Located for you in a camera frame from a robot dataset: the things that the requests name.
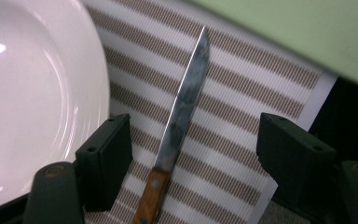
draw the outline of white plate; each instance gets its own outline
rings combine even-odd
[[[0,205],[108,118],[101,42],[76,0],[0,0]]]

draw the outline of wooden knife handle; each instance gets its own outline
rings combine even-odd
[[[152,169],[132,224],[154,223],[169,180],[170,173],[157,168]]]

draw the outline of metal blade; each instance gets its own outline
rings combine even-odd
[[[175,165],[206,77],[208,61],[209,39],[207,30],[203,27],[174,101],[159,146],[156,168],[170,172]]]

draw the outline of striped cloth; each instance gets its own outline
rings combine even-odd
[[[158,223],[246,223],[269,180],[255,155],[259,115],[297,121],[322,70],[180,1],[84,0],[103,43],[111,113],[130,113],[134,161],[110,212],[131,223],[201,27],[209,72]]]

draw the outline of knife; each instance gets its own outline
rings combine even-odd
[[[152,224],[155,221],[200,95],[208,62],[209,39],[207,30],[203,27],[173,103],[158,155],[147,178],[133,224]]]

